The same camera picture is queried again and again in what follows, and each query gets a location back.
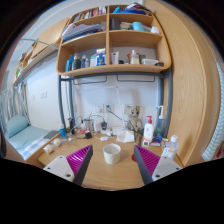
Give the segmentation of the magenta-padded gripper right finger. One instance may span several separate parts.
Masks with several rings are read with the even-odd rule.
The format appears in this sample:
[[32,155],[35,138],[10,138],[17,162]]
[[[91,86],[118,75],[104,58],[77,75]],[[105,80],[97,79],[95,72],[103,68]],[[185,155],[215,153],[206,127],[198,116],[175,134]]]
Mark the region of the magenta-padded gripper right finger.
[[134,157],[145,185],[182,169],[173,159],[163,156],[160,148],[135,145]]

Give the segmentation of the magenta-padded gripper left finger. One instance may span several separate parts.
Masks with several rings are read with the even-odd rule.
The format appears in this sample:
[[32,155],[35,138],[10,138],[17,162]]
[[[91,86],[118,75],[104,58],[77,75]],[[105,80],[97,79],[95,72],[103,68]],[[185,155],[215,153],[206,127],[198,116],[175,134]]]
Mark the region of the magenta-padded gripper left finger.
[[44,170],[81,186],[92,156],[93,146],[89,145],[69,156],[59,155]]

